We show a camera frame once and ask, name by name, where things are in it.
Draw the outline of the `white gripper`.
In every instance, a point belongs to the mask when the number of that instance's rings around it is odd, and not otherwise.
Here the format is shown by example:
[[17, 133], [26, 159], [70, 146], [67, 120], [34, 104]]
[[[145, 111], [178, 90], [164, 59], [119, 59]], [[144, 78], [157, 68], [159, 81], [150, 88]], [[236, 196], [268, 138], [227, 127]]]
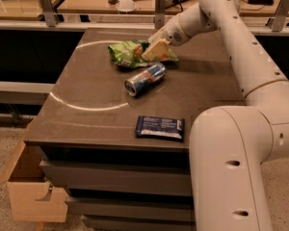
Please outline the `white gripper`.
[[169, 43], [163, 38], [166, 38], [173, 46], [182, 45], [187, 41], [178, 16], [171, 18], [164, 26], [164, 29], [161, 28], [148, 38], [147, 41], [151, 44], [142, 54], [144, 60], [148, 62], [164, 62], [171, 59]]

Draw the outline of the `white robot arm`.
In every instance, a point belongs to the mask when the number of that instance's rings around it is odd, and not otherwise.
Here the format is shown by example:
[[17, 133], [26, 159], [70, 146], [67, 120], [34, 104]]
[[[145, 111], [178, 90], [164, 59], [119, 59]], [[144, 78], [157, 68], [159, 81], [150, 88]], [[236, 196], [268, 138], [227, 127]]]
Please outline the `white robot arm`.
[[198, 0], [150, 37], [178, 46], [218, 30], [246, 101], [211, 108], [192, 126], [197, 231], [273, 231], [260, 166], [289, 154], [289, 81], [238, 10], [237, 0]]

